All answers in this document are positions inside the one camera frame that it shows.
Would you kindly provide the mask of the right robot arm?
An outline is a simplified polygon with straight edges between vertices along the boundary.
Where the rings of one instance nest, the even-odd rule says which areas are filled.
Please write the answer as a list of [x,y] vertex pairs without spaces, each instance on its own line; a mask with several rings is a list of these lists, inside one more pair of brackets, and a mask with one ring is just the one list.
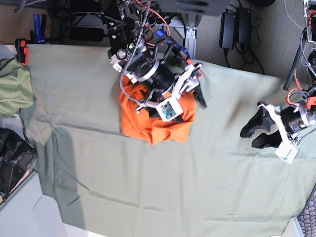
[[145,39],[147,19],[153,12],[150,1],[143,6],[145,11],[128,0],[102,0],[100,4],[111,45],[108,57],[112,67],[122,78],[147,89],[143,97],[136,99],[119,81],[125,98],[136,105],[136,113],[145,109],[151,118],[182,122],[184,107],[179,99],[184,92],[192,93],[200,107],[207,107],[199,83],[202,64],[193,64],[186,48],[179,46],[169,31],[157,30],[154,44]]

